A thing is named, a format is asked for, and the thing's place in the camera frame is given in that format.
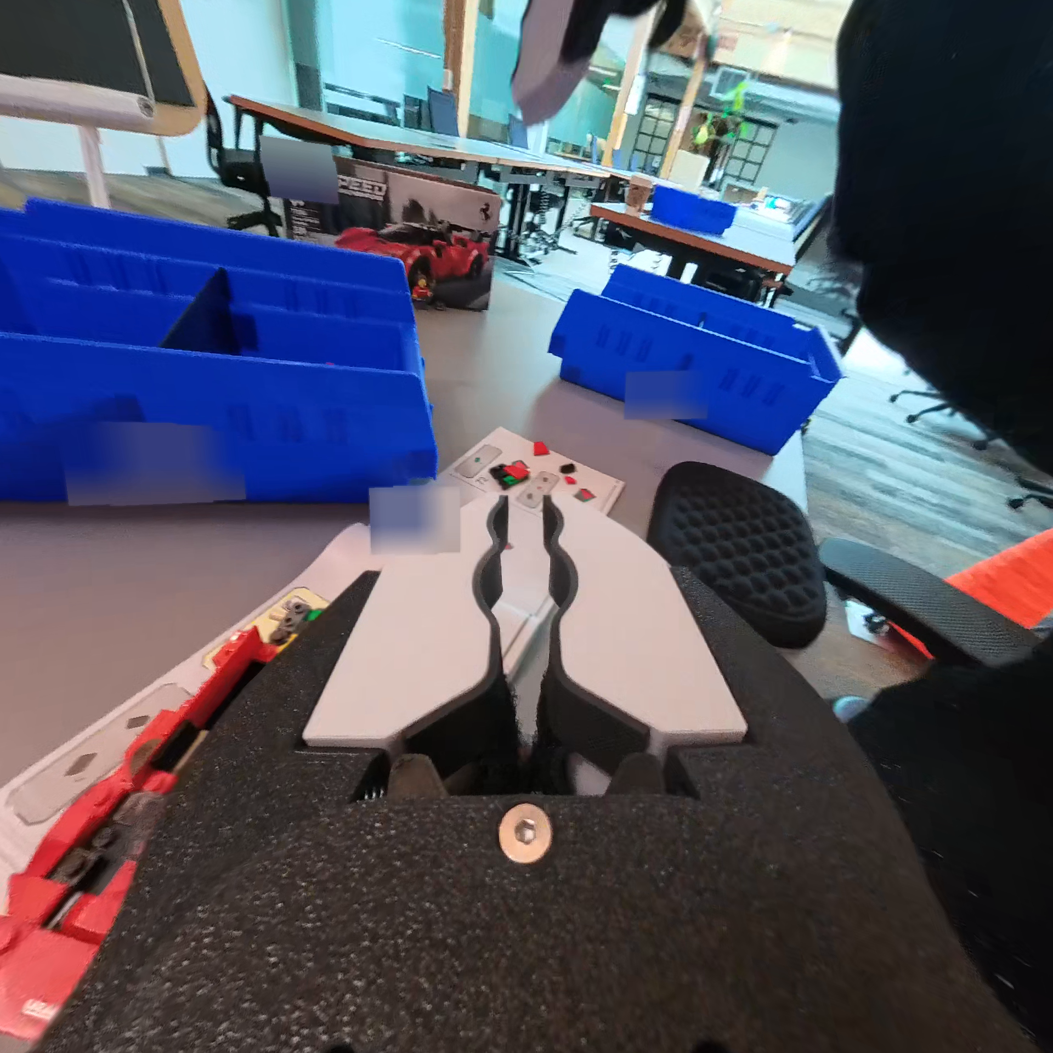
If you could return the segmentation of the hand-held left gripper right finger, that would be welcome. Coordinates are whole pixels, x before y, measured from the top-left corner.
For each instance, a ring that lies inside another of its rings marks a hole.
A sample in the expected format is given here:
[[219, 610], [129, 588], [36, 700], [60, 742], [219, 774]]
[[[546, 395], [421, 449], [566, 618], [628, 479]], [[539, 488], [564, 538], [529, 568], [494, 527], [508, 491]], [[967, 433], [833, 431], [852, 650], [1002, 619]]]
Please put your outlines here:
[[569, 496], [542, 505], [555, 605], [540, 716], [572, 753], [739, 744], [746, 718], [671, 567]]

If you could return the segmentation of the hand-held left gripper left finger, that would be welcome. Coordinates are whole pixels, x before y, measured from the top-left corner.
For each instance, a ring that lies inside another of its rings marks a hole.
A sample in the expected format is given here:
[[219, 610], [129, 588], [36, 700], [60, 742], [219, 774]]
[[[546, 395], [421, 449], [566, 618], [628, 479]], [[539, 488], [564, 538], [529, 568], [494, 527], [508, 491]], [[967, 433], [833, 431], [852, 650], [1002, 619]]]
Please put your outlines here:
[[515, 748], [494, 614], [503, 592], [506, 496], [461, 506], [456, 552], [382, 557], [303, 741], [312, 748]]

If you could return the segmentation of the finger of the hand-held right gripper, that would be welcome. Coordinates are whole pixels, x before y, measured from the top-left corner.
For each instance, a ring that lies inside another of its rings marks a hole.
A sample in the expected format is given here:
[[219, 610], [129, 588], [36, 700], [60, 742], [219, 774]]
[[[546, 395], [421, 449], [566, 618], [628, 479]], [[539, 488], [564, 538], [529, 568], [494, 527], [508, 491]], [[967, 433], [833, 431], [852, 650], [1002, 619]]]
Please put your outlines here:
[[612, 14], [604, 1], [529, 1], [511, 80], [513, 101], [525, 124], [554, 117], [587, 77]]

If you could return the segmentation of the person's right forearm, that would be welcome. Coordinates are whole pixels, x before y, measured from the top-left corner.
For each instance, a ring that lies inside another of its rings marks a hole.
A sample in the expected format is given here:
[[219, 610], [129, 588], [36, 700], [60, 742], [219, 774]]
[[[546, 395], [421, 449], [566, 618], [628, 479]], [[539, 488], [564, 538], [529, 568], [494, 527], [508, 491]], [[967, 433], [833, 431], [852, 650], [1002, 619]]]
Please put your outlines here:
[[836, 71], [865, 327], [1051, 473], [1052, 3], [853, 2]]

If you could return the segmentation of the green potted plant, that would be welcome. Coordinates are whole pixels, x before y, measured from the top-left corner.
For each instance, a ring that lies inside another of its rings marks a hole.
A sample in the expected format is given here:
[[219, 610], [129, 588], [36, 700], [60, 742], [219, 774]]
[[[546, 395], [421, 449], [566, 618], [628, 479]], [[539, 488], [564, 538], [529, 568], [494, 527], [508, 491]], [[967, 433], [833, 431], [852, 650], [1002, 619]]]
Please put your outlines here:
[[749, 81], [740, 80], [732, 88], [711, 93], [706, 97], [704, 105], [693, 110], [687, 131], [689, 151], [713, 157], [737, 137], [744, 122], [748, 86]]

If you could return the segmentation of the white building instruction booklet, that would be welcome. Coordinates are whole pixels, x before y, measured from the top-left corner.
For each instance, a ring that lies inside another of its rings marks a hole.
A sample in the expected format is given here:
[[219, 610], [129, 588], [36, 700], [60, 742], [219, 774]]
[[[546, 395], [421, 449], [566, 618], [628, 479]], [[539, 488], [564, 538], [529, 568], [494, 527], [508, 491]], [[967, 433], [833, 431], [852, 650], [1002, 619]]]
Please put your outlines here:
[[[531, 477], [508, 493], [503, 593], [495, 605], [503, 664], [513, 684], [518, 682], [524, 656], [554, 608], [547, 597], [547, 571], [534, 552], [540, 536], [531, 519], [540, 518], [540, 500], [529, 501], [529, 496], [537, 490], [584, 496], [597, 512], [608, 515], [625, 488], [625, 481], [557, 451], [534, 458], [531, 442], [506, 428], [496, 428], [454, 466], [449, 466], [440, 480], [456, 483], [465, 505], [485, 492], [497, 491], [496, 482], [488, 475], [489, 466], [515, 459], [530, 466]], [[559, 466], [568, 462], [577, 466], [577, 485], [567, 485], [562, 480]], [[9, 876], [27, 868], [49, 828], [82, 792], [110, 776], [151, 719], [162, 711], [176, 711], [196, 694], [214, 672], [217, 655], [229, 638], [255, 627], [261, 641], [269, 642], [291, 601], [303, 600], [314, 610], [323, 609], [360, 573], [378, 570], [381, 564], [380, 556], [371, 554], [367, 526], [349, 525], [289, 587], [270, 596], [269, 604], [256, 605], [245, 618], [210, 640], [208, 645], [193, 652], [122, 703], [111, 704], [94, 719], [75, 717], [72, 732], [63, 735], [60, 746], [2, 784], [2, 911], [7, 911]]]

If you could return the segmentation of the long brown-edged desk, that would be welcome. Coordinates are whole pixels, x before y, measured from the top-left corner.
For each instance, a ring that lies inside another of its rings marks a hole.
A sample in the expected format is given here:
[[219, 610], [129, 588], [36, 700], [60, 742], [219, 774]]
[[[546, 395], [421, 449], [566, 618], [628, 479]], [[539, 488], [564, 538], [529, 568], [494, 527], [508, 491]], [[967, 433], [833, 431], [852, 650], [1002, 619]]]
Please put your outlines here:
[[390, 154], [428, 156], [436, 159], [477, 162], [526, 172], [554, 173], [581, 179], [628, 179], [613, 168], [590, 165], [547, 152], [520, 150], [506, 143], [495, 143], [463, 137], [386, 125], [357, 118], [340, 117], [326, 112], [271, 103], [239, 95], [224, 101], [241, 117], [257, 125], [270, 126], [279, 134], [299, 141], [345, 146], [350, 150], [381, 151]]

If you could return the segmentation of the small blue bin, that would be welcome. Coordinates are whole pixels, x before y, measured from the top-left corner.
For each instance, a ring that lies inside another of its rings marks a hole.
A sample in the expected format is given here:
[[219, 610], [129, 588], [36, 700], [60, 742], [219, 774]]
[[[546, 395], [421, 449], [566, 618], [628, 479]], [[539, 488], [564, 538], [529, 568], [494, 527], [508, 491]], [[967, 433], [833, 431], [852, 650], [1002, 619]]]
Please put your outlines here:
[[656, 185], [652, 194], [653, 222], [696, 235], [722, 236], [733, 225], [737, 212], [734, 204], [664, 183]]

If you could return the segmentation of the toy car set box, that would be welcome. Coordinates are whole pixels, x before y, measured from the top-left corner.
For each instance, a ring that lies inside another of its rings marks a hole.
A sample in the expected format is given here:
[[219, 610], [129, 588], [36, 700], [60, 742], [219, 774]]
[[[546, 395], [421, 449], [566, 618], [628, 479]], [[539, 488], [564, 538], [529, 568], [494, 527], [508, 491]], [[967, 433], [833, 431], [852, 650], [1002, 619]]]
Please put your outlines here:
[[420, 303], [490, 306], [503, 201], [421, 168], [337, 157], [329, 200], [283, 198], [286, 236], [398, 262]]

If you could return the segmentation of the blue bin with divider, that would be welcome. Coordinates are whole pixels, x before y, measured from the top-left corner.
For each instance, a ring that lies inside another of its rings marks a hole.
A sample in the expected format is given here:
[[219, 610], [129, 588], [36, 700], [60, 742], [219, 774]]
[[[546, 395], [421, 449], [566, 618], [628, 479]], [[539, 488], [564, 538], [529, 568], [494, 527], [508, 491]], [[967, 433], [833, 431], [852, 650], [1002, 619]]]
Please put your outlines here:
[[2, 499], [71, 506], [361, 503], [434, 478], [408, 298], [245, 271], [191, 294], [2, 277]]

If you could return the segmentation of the brown-edged work table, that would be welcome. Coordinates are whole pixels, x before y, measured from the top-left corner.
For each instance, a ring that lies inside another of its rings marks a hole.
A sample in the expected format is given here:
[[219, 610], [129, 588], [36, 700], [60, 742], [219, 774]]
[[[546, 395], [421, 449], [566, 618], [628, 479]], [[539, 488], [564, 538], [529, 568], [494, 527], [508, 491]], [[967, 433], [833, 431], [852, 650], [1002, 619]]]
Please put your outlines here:
[[830, 196], [798, 202], [790, 220], [772, 216], [768, 208], [737, 207], [721, 234], [678, 229], [650, 215], [633, 216], [622, 203], [594, 202], [588, 217], [625, 235], [635, 252], [667, 257], [669, 278], [683, 280], [686, 267], [693, 265], [691, 283], [772, 307], [779, 298], [792, 296], [790, 276], [823, 229], [830, 204]]

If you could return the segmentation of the orange and black office chair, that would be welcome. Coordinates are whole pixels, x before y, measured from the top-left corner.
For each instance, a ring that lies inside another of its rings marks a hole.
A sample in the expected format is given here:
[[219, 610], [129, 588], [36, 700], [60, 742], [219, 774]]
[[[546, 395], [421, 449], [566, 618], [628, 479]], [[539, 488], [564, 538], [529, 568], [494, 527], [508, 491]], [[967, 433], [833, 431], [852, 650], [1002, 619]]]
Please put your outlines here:
[[1014, 663], [1038, 645], [1036, 629], [1051, 617], [1051, 530], [948, 578], [846, 539], [824, 539], [818, 556], [832, 587], [946, 665]]

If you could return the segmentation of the short blue bin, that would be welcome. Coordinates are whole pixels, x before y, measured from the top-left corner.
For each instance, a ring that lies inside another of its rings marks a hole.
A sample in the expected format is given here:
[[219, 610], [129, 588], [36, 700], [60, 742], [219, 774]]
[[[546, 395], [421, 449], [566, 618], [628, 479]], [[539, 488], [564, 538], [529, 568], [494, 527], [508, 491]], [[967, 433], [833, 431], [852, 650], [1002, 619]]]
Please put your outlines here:
[[842, 379], [820, 327], [619, 264], [600, 294], [575, 291], [550, 340], [560, 378], [768, 455]]

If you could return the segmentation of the long blue bin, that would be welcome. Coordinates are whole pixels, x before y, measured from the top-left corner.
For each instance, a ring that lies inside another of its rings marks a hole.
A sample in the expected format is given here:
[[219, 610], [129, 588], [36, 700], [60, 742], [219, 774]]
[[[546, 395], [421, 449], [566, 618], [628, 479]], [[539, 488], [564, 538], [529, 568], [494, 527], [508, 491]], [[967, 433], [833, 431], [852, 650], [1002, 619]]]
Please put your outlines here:
[[43, 199], [4, 207], [1, 217], [2, 235], [262, 275], [269, 307], [291, 307], [292, 283], [305, 281], [311, 289], [347, 294], [349, 318], [416, 325], [406, 277], [384, 256]]

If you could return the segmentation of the person's torso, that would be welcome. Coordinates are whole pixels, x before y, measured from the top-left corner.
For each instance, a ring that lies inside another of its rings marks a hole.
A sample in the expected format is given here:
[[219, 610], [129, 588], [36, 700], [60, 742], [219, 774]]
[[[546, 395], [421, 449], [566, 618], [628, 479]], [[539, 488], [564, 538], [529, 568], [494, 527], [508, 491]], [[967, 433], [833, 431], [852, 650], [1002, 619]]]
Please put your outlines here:
[[833, 711], [876, 770], [981, 977], [1052, 1049], [1052, 658], [930, 665]]

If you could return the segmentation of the red brick-built toy car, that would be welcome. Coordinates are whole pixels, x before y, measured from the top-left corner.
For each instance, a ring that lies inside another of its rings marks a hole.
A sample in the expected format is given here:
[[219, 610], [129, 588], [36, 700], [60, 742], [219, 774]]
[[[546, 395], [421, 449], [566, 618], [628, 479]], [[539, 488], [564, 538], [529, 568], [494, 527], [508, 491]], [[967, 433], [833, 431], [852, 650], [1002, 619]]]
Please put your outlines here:
[[46, 1031], [110, 934], [191, 756], [327, 605], [293, 588], [2, 788], [2, 1051]]

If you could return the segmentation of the wood-framed blackboard on stand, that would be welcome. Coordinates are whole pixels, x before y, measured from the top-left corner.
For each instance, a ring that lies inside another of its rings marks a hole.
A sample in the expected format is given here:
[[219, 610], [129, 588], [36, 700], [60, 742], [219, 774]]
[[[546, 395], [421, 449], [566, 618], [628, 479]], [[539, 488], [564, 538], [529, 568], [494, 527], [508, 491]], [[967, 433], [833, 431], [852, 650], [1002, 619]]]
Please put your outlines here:
[[102, 130], [188, 135], [207, 102], [178, 1], [1, 4], [2, 117], [77, 130], [94, 206], [111, 206]]

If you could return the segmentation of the wooden post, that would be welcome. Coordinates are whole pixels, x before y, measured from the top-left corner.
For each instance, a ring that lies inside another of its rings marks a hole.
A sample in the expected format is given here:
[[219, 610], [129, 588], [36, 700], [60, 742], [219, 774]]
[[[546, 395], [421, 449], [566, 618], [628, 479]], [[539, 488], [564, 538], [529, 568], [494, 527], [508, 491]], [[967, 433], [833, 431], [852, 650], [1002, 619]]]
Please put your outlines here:
[[468, 137], [478, 15], [479, 1], [442, 3], [443, 88], [454, 99], [461, 138]]

